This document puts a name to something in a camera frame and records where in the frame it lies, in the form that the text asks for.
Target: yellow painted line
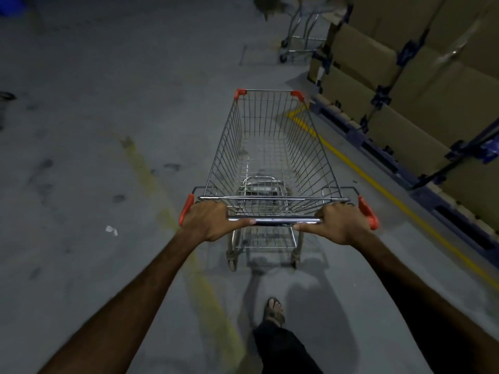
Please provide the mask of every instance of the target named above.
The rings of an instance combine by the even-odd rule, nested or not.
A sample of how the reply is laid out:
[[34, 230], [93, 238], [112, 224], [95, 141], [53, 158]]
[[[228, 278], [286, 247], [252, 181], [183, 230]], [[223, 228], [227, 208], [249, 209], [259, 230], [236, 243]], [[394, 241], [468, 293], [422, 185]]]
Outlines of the yellow painted line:
[[499, 290], [499, 283], [496, 282], [492, 277], [490, 277], [482, 268], [480, 268], [477, 264], [467, 258], [464, 254], [462, 254], [454, 245], [446, 241], [438, 232], [434, 230], [432, 226], [430, 226], [427, 222], [422, 220], [418, 215], [416, 215], [413, 211], [411, 211], [407, 206], [405, 206], [401, 201], [396, 199], [395, 196], [391, 195], [388, 190], [383, 188], [380, 184], [378, 184], [375, 180], [373, 180], [369, 175], [367, 175], [362, 169], [360, 169], [356, 164], [354, 164], [349, 158], [347, 158], [344, 154], [342, 154], [339, 150], [335, 149], [331, 144], [329, 144], [321, 135], [318, 135], [315, 131], [312, 131], [308, 128], [306, 123], [299, 119], [298, 117], [294, 117], [294, 113], [286, 114], [290, 119], [292, 119], [297, 125], [299, 125], [302, 129], [311, 134], [314, 138], [319, 138], [321, 143], [334, 155], [338, 156], [338, 158], [351, 167], [359, 176], [361, 176], [366, 182], [368, 182], [373, 188], [375, 188], [378, 192], [383, 194], [386, 198], [388, 198], [392, 203], [396, 205], [399, 209], [402, 210], [409, 218], [415, 221], [415, 223], [420, 226], [423, 230], [425, 230], [428, 234], [433, 236], [441, 245], [446, 247], [449, 251], [454, 253], [464, 264], [466, 264], [471, 270], [473, 270], [478, 276], [482, 277], [489, 285], [494, 287], [496, 290]]
[[[173, 217], [170, 198], [165, 189], [151, 175], [144, 157], [138, 152], [133, 140], [129, 137], [120, 140], [128, 163], [137, 179], [154, 205], [161, 207], [156, 217], [159, 225], [166, 230], [178, 230], [178, 220]], [[216, 294], [207, 278], [201, 273], [196, 254], [191, 254], [182, 267], [187, 289], [200, 320], [203, 334], [209, 336], [214, 343], [214, 350], [220, 355], [221, 365], [227, 372], [238, 369], [246, 355], [246, 347], [229, 318], [216, 299]]]

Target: leg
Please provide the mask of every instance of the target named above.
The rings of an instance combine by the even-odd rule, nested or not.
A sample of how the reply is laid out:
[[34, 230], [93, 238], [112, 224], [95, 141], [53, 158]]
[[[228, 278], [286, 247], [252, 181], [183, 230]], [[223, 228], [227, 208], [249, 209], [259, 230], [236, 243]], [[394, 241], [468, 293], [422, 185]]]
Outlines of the leg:
[[253, 331], [264, 364], [263, 373], [322, 373], [294, 333], [281, 327], [283, 323], [280, 303], [270, 298], [265, 307], [264, 321]]

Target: gray floor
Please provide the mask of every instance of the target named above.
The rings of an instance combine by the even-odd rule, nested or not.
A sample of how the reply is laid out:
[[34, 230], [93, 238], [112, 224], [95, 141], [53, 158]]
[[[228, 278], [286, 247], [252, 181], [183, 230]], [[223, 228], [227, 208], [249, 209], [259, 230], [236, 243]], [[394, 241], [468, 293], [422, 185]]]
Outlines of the gray floor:
[[[307, 87], [306, 62], [277, 63], [289, 18], [265, 23], [252, 0], [39, 2], [43, 23], [0, 19], [0, 88], [18, 95], [0, 132], [2, 373], [36, 371], [168, 241], [168, 215], [176, 217], [207, 179], [235, 88]], [[316, 123], [329, 143], [497, 277]], [[499, 338], [496, 292], [328, 156], [340, 184], [356, 186], [378, 213], [386, 244]], [[130, 372], [258, 372], [251, 327], [271, 295], [325, 372], [428, 372], [362, 257], [315, 237], [305, 244], [297, 271], [281, 267], [287, 257], [253, 252], [236, 273], [224, 242], [201, 246], [172, 284]]]

